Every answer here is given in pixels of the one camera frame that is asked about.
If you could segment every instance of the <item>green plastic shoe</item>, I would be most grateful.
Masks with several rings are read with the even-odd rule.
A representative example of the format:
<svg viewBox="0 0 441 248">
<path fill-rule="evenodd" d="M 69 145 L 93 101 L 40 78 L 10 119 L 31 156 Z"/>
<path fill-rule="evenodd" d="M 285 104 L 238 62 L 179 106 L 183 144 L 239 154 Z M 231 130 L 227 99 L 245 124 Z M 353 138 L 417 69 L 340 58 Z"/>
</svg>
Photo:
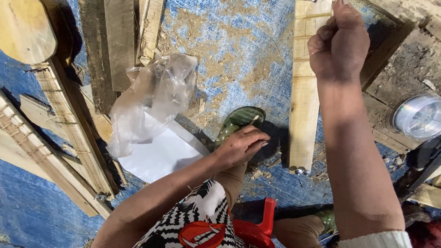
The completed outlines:
<svg viewBox="0 0 441 248">
<path fill-rule="evenodd" d="M 225 118 L 214 142 L 214 149 L 218 148 L 232 133 L 251 123 L 260 129 L 264 120 L 265 111 L 260 108 L 242 107 L 234 110 Z"/>
<path fill-rule="evenodd" d="M 335 225 L 335 215 L 333 210 L 324 210 L 314 214 L 319 217 L 323 222 L 323 226 L 325 226 L 325 230 L 323 233 L 333 233 L 337 230 L 337 226 Z"/>
</svg>

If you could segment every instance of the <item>black and white patterned fabric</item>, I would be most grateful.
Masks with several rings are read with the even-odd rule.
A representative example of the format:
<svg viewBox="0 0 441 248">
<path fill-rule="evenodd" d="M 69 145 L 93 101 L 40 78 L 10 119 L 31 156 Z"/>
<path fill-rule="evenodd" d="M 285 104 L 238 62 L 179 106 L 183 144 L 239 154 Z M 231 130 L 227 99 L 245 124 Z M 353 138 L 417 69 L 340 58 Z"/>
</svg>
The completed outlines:
<svg viewBox="0 0 441 248">
<path fill-rule="evenodd" d="M 148 231 L 134 248 L 246 248 L 234 235 L 222 185 L 197 186 Z"/>
</svg>

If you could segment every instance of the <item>person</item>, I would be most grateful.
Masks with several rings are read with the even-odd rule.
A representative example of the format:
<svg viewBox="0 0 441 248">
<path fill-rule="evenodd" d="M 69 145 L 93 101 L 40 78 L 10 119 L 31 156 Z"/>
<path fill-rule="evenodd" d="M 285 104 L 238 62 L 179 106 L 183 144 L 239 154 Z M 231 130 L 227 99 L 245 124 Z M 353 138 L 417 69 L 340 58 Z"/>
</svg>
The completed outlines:
<svg viewBox="0 0 441 248">
<path fill-rule="evenodd" d="M 363 103 L 359 74 L 369 36 L 350 4 L 337 0 L 333 10 L 334 16 L 307 46 L 317 77 L 339 247 L 411 247 Z M 229 210 L 240 192 L 246 162 L 268 142 L 270 137 L 252 125 L 234 132 L 209 156 L 123 201 L 102 225 L 92 248 L 246 247 L 234 234 Z M 324 230 L 319 216 L 309 215 L 277 220 L 273 233 L 287 248 L 315 248 Z"/>
</svg>

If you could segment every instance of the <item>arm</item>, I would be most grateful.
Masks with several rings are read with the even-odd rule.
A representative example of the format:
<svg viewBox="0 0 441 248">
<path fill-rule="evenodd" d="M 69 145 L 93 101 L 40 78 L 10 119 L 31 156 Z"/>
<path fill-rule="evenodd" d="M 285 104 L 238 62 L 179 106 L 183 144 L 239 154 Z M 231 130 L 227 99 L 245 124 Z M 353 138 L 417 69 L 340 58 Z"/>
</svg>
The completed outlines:
<svg viewBox="0 0 441 248">
<path fill-rule="evenodd" d="M 360 85 L 369 48 L 361 15 L 341 0 L 308 41 L 317 76 L 329 181 L 342 239 L 404 230 L 404 218 L 374 143 Z"/>
<path fill-rule="evenodd" d="M 270 137 L 254 126 L 232 134 L 215 152 L 123 201 L 100 228 L 92 248 L 131 248 L 177 202 L 216 173 L 249 161 Z"/>
</svg>

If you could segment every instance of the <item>hand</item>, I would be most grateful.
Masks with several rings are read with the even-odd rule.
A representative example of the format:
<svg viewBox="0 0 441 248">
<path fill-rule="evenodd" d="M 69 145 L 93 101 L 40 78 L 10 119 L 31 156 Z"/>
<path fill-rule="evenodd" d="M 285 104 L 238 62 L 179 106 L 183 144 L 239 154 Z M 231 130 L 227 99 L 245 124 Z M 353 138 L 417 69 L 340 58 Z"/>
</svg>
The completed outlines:
<svg viewBox="0 0 441 248">
<path fill-rule="evenodd" d="M 212 154 L 227 169 L 248 162 L 270 139 L 268 134 L 249 125 L 230 135 Z"/>
<path fill-rule="evenodd" d="M 334 16 L 308 41 L 310 64 L 319 81 L 359 79 L 369 49 L 361 14 L 342 0 L 333 3 Z"/>
</svg>

